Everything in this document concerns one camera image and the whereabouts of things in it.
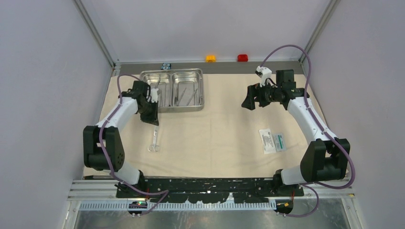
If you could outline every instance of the gray floor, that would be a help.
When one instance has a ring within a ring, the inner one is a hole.
[[[256,67],[261,62],[192,62],[192,63],[172,63],[172,69],[199,68],[203,74],[254,74]],[[295,74],[303,74],[298,61],[275,61],[266,62],[265,67],[270,68],[274,73],[277,70],[293,69]],[[139,74],[146,70],[160,70],[161,63],[123,63],[120,74]]]
[[[294,214],[311,211],[315,199],[294,200]],[[274,211],[151,212],[131,218],[122,211],[80,211],[75,229],[349,229],[340,199],[321,199],[318,210],[305,218],[276,215]]]

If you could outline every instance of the label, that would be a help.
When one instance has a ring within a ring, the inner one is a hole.
[[[280,152],[280,151],[286,151],[287,147],[286,144],[284,143],[284,137],[282,133],[278,133],[273,135],[274,137],[274,143],[276,145],[276,151]]]
[[[270,129],[259,130],[260,137],[262,138],[263,151],[265,154],[273,154],[276,151],[275,144],[273,142],[273,137],[271,135]]]

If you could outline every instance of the stainless steel tray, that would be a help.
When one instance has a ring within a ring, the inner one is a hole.
[[[192,112],[204,107],[203,72],[201,69],[143,71],[140,78],[161,90],[159,112]]]

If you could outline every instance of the metal floor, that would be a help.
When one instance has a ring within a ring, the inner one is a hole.
[[[311,211],[315,199],[294,200],[293,214]],[[167,211],[151,212],[132,218],[124,211],[79,211],[75,229],[349,229],[350,225],[340,199],[321,199],[311,216],[292,218],[267,210],[241,211]]]

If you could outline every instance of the robotic arm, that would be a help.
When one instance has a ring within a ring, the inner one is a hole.
[[[271,102],[279,102],[295,118],[308,143],[301,163],[292,168],[278,170],[273,180],[279,185],[293,185],[343,179],[346,174],[347,158],[324,135],[310,115],[304,101],[304,88],[296,87],[294,71],[276,71],[276,85],[266,84],[266,80],[271,76],[271,70],[268,68],[258,67],[256,74],[262,78],[261,83],[248,86],[247,96],[242,107],[254,110],[255,102],[259,102],[259,107],[265,107]],[[312,108],[309,95],[307,100],[309,107]],[[315,110],[312,109],[312,111],[325,129],[324,131],[328,132],[349,153],[349,142],[346,139],[339,139],[330,131]]]
[[[142,122],[159,125],[158,89],[151,89],[146,82],[134,81],[132,88],[122,93],[122,102],[120,103],[120,99],[118,99],[117,104],[103,120],[94,126],[86,126],[83,130],[84,162],[86,167],[109,172],[108,162],[101,149],[98,136],[101,126],[118,106],[121,106],[120,109],[114,113],[103,130],[103,141],[115,175],[129,184],[135,185],[143,174],[125,161],[119,132],[124,129],[130,117],[137,113],[140,113]]]

